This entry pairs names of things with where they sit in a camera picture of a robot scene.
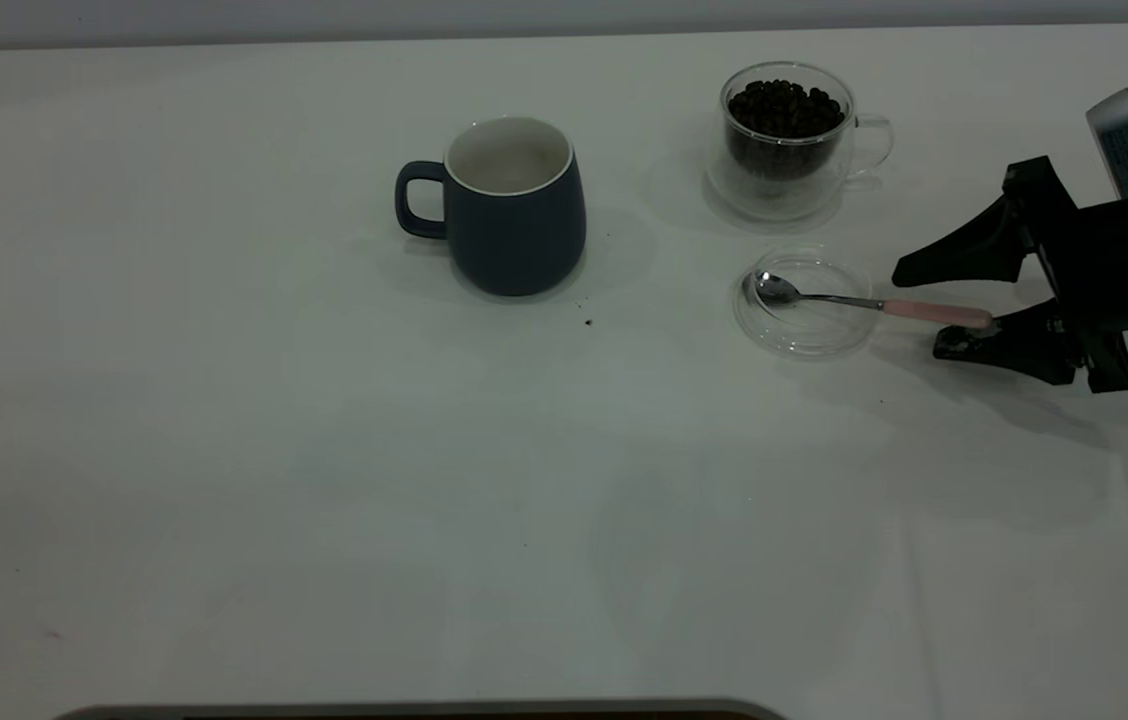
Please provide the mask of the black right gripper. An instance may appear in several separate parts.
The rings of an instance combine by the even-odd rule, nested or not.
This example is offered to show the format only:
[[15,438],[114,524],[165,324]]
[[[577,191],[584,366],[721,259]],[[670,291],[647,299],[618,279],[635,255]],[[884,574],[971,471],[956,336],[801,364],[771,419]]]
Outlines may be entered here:
[[904,255],[892,283],[1015,283],[1031,254],[1052,299],[994,316],[982,330],[948,325],[931,355],[1050,386],[1068,386],[1085,370],[1095,393],[1127,389],[1128,199],[1079,208],[1047,158],[1013,164],[1003,196],[957,231]]

